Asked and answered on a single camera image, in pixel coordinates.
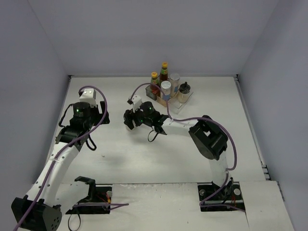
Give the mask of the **yellow-cap sauce bottle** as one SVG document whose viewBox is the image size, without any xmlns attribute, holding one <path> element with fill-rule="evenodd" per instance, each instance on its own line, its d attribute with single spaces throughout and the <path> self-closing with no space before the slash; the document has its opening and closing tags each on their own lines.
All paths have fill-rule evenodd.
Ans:
<svg viewBox="0 0 308 231">
<path fill-rule="evenodd" d="M 153 94 L 157 94 L 159 92 L 159 77 L 156 72 L 151 73 L 151 84 L 150 89 Z"/>
<path fill-rule="evenodd" d="M 168 80 L 168 63 L 162 62 L 161 71 L 159 75 L 159 83 Z"/>
</svg>

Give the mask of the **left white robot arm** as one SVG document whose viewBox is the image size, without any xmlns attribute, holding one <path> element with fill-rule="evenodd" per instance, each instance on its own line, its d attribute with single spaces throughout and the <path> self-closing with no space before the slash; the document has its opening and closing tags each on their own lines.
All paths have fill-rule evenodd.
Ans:
<svg viewBox="0 0 308 231">
<path fill-rule="evenodd" d="M 81 100 L 72 106 L 70 124 L 60 130 L 40 176 L 24 197 L 12 202 L 17 222 L 14 230 L 55 231 L 67 211 L 81 200 L 90 202 L 96 197 L 95 180 L 83 176 L 75 178 L 66 191 L 59 188 L 69 166 L 90 140 L 90 133 L 101 124 L 109 124 L 107 103 Z"/>
</svg>

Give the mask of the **black-knob-lid spice jar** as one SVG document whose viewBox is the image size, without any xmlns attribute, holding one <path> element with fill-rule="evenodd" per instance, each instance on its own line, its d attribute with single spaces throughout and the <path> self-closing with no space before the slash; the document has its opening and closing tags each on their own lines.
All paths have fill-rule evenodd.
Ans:
<svg viewBox="0 0 308 231">
<path fill-rule="evenodd" d="M 178 96 L 177 99 L 180 103 L 187 102 L 191 92 L 191 86 L 188 84 L 188 82 L 184 82 L 180 85 L 178 90 Z"/>
</svg>

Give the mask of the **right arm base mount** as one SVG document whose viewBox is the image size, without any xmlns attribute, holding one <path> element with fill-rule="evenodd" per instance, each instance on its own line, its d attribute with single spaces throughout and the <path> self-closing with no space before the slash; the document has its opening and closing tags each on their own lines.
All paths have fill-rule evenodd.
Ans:
<svg viewBox="0 0 308 231">
<path fill-rule="evenodd" d="M 200 202 L 219 189 L 219 186 L 214 183 L 198 184 L 197 186 Z M 231 178 L 221 191 L 202 202 L 200 210 L 201 212 L 245 211 L 240 183 Z"/>
</svg>

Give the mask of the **silver-cap shaker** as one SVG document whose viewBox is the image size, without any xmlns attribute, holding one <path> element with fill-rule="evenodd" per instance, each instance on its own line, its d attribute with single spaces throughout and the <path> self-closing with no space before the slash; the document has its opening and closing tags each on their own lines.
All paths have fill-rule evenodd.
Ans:
<svg viewBox="0 0 308 231">
<path fill-rule="evenodd" d="M 172 73 L 169 76 L 169 82 L 171 83 L 171 93 L 170 96 L 174 97 L 178 92 L 179 82 L 180 82 L 180 75 L 178 73 Z"/>
<path fill-rule="evenodd" d="M 168 101 L 170 99 L 171 95 L 171 83 L 167 80 L 161 82 L 161 98 L 165 101 Z"/>
</svg>

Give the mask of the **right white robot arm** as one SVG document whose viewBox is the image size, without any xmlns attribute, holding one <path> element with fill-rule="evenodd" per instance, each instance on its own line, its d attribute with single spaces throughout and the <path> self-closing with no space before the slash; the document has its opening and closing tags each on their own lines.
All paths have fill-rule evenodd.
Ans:
<svg viewBox="0 0 308 231">
<path fill-rule="evenodd" d="M 231 189 L 228 185 L 231 180 L 229 173 L 226 150 L 228 137 L 226 133 L 214 123 L 209 116 L 198 119 L 178 121 L 158 111 L 147 113 L 141 109 L 136 111 L 126 110 L 124 124 L 130 130 L 146 125 L 157 134 L 180 135 L 192 139 L 199 153 L 209 160 L 212 173 L 213 193 L 218 198 L 226 197 Z"/>
</svg>

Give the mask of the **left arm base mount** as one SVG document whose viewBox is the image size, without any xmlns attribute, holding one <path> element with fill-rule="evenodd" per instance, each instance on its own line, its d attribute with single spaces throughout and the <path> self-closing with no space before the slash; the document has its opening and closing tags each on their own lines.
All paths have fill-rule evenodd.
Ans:
<svg viewBox="0 0 308 231">
<path fill-rule="evenodd" d="M 90 203 L 110 203 L 112 197 L 111 185 L 98 185 L 96 181 L 91 178 L 79 176 L 75 179 L 75 182 L 82 182 L 88 185 L 88 195 L 80 199 L 77 204 L 90 204 Z M 80 214 L 80 215 L 97 215 L 97 214 L 109 214 L 110 206 L 94 206 L 82 205 L 80 207 L 74 207 L 66 212 L 67 215 Z"/>
</svg>

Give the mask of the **black-lid spice jar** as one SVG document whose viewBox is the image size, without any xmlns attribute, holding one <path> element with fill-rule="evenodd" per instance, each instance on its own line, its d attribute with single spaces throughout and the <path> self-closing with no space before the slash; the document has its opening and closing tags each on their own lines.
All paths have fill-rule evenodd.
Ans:
<svg viewBox="0 0 308 231">
<path fill-rule="evenodd" d="M 125 126 L 125 128 L 128 130 L 128 131 L 133 131 L 133 130 L 136 130 L 137 127 L 136 126 Z"/>
</svg>

